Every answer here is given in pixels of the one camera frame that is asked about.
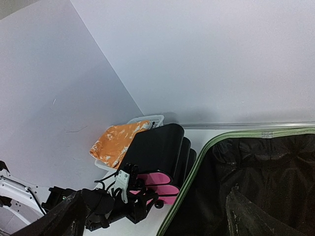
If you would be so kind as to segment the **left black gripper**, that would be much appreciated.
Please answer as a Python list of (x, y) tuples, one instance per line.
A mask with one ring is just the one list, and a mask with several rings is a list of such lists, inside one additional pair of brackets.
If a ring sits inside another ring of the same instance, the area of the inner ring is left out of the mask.
[(119, 193), (115, 196), (114, 208), (110, 213), (110, 223), (114, 223), (123, 218), (127, 218), (134, 224), (144, 220), (151, 208), (158, 200), (159, 195), (152, 189), (140, 190), (138, 193), (128, 193), (127, 203), (122, 200), (122, 195)]

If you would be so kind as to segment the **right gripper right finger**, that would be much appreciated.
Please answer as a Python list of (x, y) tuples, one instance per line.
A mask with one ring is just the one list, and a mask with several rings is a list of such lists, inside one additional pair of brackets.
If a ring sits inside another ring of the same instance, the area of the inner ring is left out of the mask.
[(227, 236), (306, 236), (308, 187), (275, 184), (242, 191), (238, 185), (225, 192)]

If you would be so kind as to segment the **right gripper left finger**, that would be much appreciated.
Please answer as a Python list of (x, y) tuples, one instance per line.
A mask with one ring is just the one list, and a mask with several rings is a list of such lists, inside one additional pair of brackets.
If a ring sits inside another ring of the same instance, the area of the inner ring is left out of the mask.
[(14, 236), (82, 236), (87, 207), (77, 191), (59, 203), (45, 216), (13, 233)]

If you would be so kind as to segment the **black pink drawer organizer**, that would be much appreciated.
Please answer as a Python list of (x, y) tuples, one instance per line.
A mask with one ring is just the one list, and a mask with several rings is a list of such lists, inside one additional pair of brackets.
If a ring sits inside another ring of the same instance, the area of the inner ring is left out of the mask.
[(156, 208), (174, 204), (196, 161), (196, 151), (175, 123), (139, 132), (133, 138), (119, 168), (133, 178), (136, 187), (158, 194)]

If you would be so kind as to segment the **green hard-shell suitcase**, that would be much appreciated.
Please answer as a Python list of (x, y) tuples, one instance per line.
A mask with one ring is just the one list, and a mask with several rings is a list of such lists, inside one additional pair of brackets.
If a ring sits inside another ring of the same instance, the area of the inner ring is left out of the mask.
[(225, 192), (275, 184), (308, 187), (308, 234), (315, 233), (315, 130), (235, 131), (210, 139), (161, 224), (159, 236), (226, 236)]

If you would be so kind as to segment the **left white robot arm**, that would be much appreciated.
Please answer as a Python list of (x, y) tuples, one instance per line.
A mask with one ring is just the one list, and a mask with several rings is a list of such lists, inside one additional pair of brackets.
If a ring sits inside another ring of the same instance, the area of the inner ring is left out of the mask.
[(16, 232), (17, 236), (81, 236), (84, 230), (107, 229), (123, 218), (137, 224), (152, 207), (164, 206), (158, 192), (137, 174), (137, 165), (127, 164), (96, 180), (100, 187), (73, 190), (23, 181), (1, 162), (0, 205), (23, 204), (39, 213), (40, 218)]

